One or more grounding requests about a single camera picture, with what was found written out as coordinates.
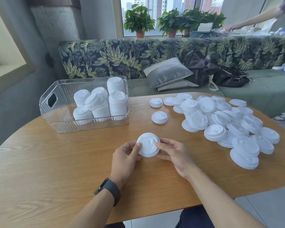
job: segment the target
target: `wood grain tabletop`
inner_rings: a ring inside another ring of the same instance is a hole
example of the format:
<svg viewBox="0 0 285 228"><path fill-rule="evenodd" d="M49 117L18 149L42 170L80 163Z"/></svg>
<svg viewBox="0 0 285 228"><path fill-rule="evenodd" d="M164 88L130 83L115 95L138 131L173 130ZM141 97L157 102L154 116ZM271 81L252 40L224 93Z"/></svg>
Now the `wood grain tabletop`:
<svg viewBox="0 0 285 228"><path fill-rule="evenodd" d="M201 93L189 94L196 99ZM276 122L253 110L264 126L280 134L281 141L274 154L260 153L257 169L246 170L232 161L230 149L206 140L204 131L184 130L181 123L185 117L173 107L149 106L153 97L174 96L130 98L126 126L58 134L38 117L20 128L0 147L0 228L65 227L110 175L115 149L147 132L184 143L195 163L232 198L285 186L285 130ZM167 113L166 124L152 122L156 111ZM108 223L200 203L171 162L143 158L122 189L122 198Z"/></svg>

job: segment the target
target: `clear plastic bin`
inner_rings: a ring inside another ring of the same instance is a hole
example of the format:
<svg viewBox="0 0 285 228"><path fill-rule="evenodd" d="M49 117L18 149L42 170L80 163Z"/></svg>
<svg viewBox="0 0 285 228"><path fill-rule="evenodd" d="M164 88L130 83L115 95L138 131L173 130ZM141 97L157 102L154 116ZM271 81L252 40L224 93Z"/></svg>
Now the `clear plastic bin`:
<svg viewBox="0 0 285 228"><path fill-rule="evenodd" d="M80 125L73 117L73 111L77 107L74 101L74 93L81 89L92 91L97 87L107 89L107 80L110 77L97 77L97 78L83 78L83 79L69 79L55 81L48 90L41 96L39 101L41 116L50 124L50 126L57 133L90 130L110 126L122 126L129 124L129 92L127 79L125 76L119 76L123 79L124 88L128 99L127 114L123 120L114 120L116 116L98 122L93 120L85 125Z"/></svg>

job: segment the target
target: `floor grout line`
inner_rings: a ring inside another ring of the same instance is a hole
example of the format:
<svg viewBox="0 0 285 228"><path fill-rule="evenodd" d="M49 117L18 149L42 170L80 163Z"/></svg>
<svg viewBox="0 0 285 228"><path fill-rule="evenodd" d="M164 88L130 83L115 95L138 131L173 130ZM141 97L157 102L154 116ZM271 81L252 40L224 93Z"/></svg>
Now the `floor grout line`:
<svg viewBox="0 0 285 228"><path fill-rule="evenodd" d="M256 211L256 213L258 214L258 216L262 219L261 215L259 215L259 213L257 212L257 210L253 207L253 205L251 204L251 202L249 201L249 199L245 196L245 198L248 200L248 202L250 203L250 205L252 206L252 208Z"/></svg>

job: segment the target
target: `gray pillow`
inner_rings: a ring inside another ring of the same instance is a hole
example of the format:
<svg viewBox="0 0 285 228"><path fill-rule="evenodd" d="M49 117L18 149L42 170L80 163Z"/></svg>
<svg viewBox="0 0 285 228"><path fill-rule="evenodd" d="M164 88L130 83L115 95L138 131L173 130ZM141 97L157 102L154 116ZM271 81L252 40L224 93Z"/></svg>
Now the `gray pillow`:
<svg viewBox="0 0 285 228"><path fill-rule="evenodd" d="M154 64L144 69L144 73L150 89L182 80L193 74L177 57Z"/></svg>
<svg viewBox="0 0 285 228"><path fill-rule="evenodd" d="M179 89L187 89L187 88L193 88L193 87L198 87L198 85L190 81L187 81L187 80L179 80L179 81L158 87L157 90L158 91L179 90Z"/></svg>

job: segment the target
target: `smartwatch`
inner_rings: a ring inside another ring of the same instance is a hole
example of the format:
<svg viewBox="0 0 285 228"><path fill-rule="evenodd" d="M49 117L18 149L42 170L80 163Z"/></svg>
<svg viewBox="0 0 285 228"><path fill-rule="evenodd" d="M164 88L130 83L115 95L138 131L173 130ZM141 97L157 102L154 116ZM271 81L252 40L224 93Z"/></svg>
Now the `smartwatch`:
<svg viewBox="0 0 285 228"><path fill-rule="evenodd" d="M95 190L94 195L97 195L103 189L107 189L113 195L115 199L115 203L114 203L114 207L115 207L120 200L120 189L109 178L106 178L104 182L100 185L100 187L97 190Z"/></svg>

